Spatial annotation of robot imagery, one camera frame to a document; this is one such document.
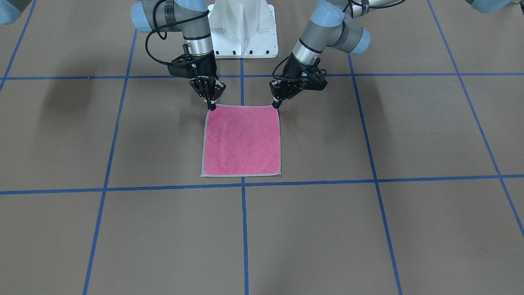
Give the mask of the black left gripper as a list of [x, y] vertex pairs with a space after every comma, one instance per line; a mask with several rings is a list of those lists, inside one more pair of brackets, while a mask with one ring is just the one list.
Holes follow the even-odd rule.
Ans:
[[287, 56], [273, 71], [273, 80], [269, 83], [273, 95], [272, 107], [279, 109], [283, 101], [291, 99], [303, 91], [300, 88], [304, 72], [320, 70], [320, 58], [315, 56], [313, 64], [307, 65], [299, 61], [294, 55]]

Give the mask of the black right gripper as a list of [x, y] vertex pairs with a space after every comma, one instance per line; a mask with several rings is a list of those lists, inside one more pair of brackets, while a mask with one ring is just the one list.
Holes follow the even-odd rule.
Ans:
[[207, 103], [208, 110], [214, 111], [217, 108], [217, 100], [225, 91], [226, 84], [218, 79], [217, 60], [215, 51], [211, 50], [203, 55], [189, 54], [191, 58], [194, 77], [190, 80], [190, 85], [199, 97]]

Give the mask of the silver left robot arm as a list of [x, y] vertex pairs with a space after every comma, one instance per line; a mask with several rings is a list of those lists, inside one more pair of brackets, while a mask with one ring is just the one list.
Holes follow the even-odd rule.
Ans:
[[[271, 74], [272, 107], [278, 109], [302, 91], [322, 91], [327, 86], [322, 53], [332, 48], [348, 56], [361, 55], [372, 41], [370, 32], [356, 18], [371, 11], [413, 4], [412, 0], [318, 0], [294, 48]], [[276, 69], [283, 66], [282, 73]]]

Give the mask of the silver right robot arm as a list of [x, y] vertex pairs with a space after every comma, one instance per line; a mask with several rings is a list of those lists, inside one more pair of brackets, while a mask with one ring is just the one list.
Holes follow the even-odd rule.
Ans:
[[181, 32], [184, 53], [172, 61], [153, 60], [167, 67], [170, 75], [189, 80], [193, 90], [204, 99], [209, 111], [217, 107], [226, 85], [217, 75], [210, 11], [204, 0], [141, 0], [131, 6], [131, 20], [139, 32], [147, 34], [145, 50], [150, 54], [152, 35], [165, 39], [169, 32]]

